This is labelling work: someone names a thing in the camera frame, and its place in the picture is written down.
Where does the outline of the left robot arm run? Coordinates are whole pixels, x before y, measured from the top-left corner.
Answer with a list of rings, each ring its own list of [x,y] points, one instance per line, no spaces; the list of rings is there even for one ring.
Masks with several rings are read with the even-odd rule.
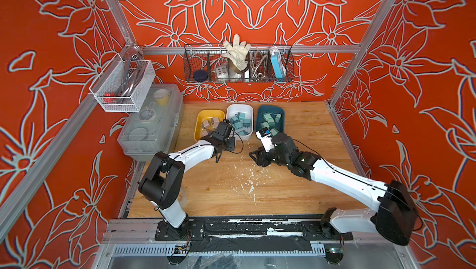
[[[235,143],[233,126],[229,120],[223,120],[215,130],[184,150],[170,154],[158,152],[138,183],[138,191],[160,212],[170,228],[184,234],[188,229],[188,215],[178,200],[184,174],[203,161],[215,158],[219,162],[223,151],[234,151]]]

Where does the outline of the cream rubber glove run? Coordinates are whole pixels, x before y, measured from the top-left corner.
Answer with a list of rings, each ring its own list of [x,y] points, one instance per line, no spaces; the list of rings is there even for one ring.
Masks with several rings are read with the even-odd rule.
[[[233,42],[224,41],[223,47],[227,52],[222,56],[228,58],[240,72],[244,72],[248,66],[246,57],[252,46],[245,41],[241,41],[240,36],[235,34]]]

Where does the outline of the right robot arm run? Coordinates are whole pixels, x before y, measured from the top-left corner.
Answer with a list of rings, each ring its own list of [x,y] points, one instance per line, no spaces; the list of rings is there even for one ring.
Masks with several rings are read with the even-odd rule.
[[[261,147],[251,152],[257,165],[285,166],[295,176],[332,187],[365,205],[360,210],[328,210],[328,221],[339,233],[378,233],[389,242],[407,246],[420,219],[416,204],[403,183],[374,181],[340,168],[317,151],[300,151],[296,140],[269,129],[256,132]]]

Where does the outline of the dark teal storage box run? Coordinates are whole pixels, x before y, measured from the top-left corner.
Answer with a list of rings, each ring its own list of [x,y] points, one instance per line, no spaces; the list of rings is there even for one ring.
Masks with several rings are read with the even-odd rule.
[[[283,108],[271,105],[261,105],[256,114],[255,132],[264,127],[274,132],[285,132],[285,111]]]

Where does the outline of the white storage box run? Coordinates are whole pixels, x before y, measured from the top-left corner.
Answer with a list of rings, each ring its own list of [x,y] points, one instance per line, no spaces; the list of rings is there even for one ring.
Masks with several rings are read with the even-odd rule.
[[[254,110],[247,104],[228,106],[226,119],[233,126],[233,134],[242,140],[248,140],[254,132]]]

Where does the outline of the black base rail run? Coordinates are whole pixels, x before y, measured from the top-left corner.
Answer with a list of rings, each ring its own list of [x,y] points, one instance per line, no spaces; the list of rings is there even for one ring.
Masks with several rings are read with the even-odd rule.
[[[178,241],[191,237],[261,238],[294,237],[305,241],[351,241],[352,233],[339,233],[323,215],[255,215],[189,217],[175,229],[164,220],[156,228],[156,241]]]

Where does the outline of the green plug top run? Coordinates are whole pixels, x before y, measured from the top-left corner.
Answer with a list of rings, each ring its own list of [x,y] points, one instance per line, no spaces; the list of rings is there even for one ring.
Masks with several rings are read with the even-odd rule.
[[[274,127],[274,126],[275,126],[275,121],[274,121],[274,119],[273,119],[273,118],[272,118],[272,119],[269,119],[269,120],[267,120],[267,122],[269,123],[270,127]]]

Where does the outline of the light blue box in basket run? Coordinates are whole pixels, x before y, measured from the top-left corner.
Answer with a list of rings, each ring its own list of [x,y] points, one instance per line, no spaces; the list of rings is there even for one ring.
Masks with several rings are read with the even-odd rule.
[[[275,46],[270,47],[270,61],[277,82],[284,82],[286,76],[286,68],[282,62],[281,52]]]

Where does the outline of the yellow storage box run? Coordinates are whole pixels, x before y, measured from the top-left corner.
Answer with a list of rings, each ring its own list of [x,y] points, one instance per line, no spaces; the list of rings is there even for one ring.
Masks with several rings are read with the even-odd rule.
[[[214,129],[213,121],[217,120],[218,122],[225,119],[225,113],[219,109],[205,109],[201,110],[197,115],[197,121],[195,124],[194,139],[198,141],[204,136],[204,133],[207,133],[211,129]],[[210,124],[206,129],[203,126],[203,123],[208,121]]]

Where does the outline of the red object in basket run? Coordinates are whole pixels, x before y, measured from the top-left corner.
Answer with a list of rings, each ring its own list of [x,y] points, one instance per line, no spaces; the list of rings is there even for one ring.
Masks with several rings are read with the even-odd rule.
[[[112,103],[115,99],[115,93],[105,93],[102,101],[104,103]]]

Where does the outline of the white socket cube in basket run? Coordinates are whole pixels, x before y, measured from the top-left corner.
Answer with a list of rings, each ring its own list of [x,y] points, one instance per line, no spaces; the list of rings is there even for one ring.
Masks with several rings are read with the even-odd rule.
[[[219,82],[227,82],[229,79],[229,68],[226,63],[219,65],[214,70],[216,78]]]

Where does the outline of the clear plastic lidded container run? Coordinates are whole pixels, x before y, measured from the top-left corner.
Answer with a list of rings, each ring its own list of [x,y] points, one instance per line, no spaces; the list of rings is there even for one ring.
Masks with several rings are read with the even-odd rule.
[[[183,94],[176,84],[153,84],[141,110],[128,117],[117,139],[123,153],[150,162],[174,151],[183,119]]]

